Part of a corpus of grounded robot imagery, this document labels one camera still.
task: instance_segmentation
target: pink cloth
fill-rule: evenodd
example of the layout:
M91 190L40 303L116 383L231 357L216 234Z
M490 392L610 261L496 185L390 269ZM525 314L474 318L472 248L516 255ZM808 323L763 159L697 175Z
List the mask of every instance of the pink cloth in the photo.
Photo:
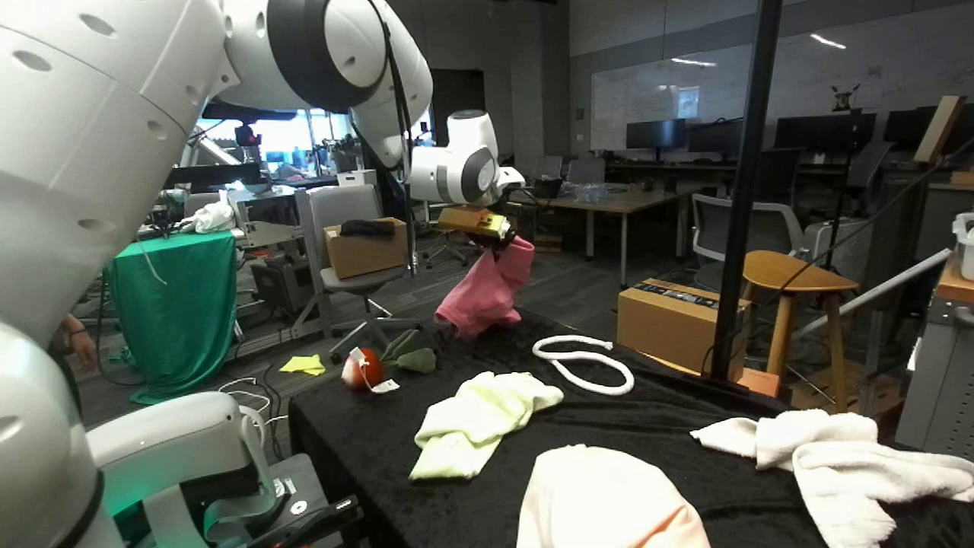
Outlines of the pink cloth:
M454 325L456 337L479 337L490 325L515 325L515 293L529 284L536 244L515 237L503 248L484 248L466 277L445 294L436 317Z

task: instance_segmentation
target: yellow object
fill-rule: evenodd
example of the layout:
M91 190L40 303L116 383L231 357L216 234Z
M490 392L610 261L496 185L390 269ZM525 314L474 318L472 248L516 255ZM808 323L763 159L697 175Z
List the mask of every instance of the yellow object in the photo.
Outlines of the yellow object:
M301 371L301 375L318 378L325 375L325 365L318 357L292 357L279 371Z
M445 208L438 225L480 237L506 237L511 232L508 216L472 208Z

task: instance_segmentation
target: white table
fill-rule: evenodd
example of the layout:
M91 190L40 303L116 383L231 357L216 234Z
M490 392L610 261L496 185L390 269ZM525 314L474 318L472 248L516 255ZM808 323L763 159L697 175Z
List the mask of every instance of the white table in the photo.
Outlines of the white table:
M705 183L679 185L679 190L641 190L640 183L567 183L561 199L536 201L538 208L555 209L585 209L585 255L592 258L595 247L595 212L618 216L618 284L626 284L629 269L629 216L640 209L664 208L679 201L674 216L674 255L683 254L689 234L689 199L699 190L712 190Z

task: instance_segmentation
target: pole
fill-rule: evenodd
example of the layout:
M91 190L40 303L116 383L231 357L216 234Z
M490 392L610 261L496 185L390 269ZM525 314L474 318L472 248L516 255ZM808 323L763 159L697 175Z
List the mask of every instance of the pole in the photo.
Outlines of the pole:
M861 303L868 303L868 301L873 301L873 298L880 298L880 294L886 294L886 293L892 293L892 288L905 287L907 280L914 280L914 277L924 273L927 269L943 266L943 261L948 258L948 254L953 254L953 248L948 248L948 247L943 247L940 254L935 254L935 255L927 255L927 258L923 258L923 261L910 266L907 270L902 270L902 273L888 277L886 284L880 284L880 287L873 287L873 288L861 293L857 298L853 298L853 301L847 301L847 303L841 307L841 317L847 317L847 314L853 314L856 307L861 307ZM811 336L814 329L821 329L821 325L825 325L825 318L827 318L827 317L811 318L808 325L802 325L801 333L794 333L794 337Z
M783 19L783 0L762 0L757 37L751 52L747 106L745 106L743 146L738 146L738 165L734 179L734 209L731 209L731 234L728 234L728 254L724 254L717 325L714 325L714 348L712 348L712 368L708 368L708 378L720 383L731 380L728 371L731 371L734 318L735 318L735 298L738 298L738 270L743 270L743 254L747 237L769 74L772 74L772 54L779 43L779 19Z

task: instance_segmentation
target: white cloth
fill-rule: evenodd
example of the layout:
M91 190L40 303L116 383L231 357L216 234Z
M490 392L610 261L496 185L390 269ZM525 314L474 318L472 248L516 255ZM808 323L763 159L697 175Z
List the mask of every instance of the white cloth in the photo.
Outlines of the white cloth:
M821 408L779 416L731 416L692 431L703 448L756 455L757 468L791 468L791 454L808 440L875 440L880 430L861 415L825 415Z
M785 411L772 421L720 421L692 431L703 448L756 455L757 468L791 468L821 538L875 548L894 531L880 502L923 495L974 500L974 463L892 449L861 415Z
M841 548L873 548L888 538L894 519L880 502L974 500L974 463L868 440L802 445L794 449L794 477L821 538Z
M415 434L422 454L408 477L474 477L506 431L525 425L536 411L555 408L561 398L558 388L525 371L484 371L466 380L456 395L425 408Z
M516 548L705 548L699 513L673 482L629 454L558 448L529 475Z

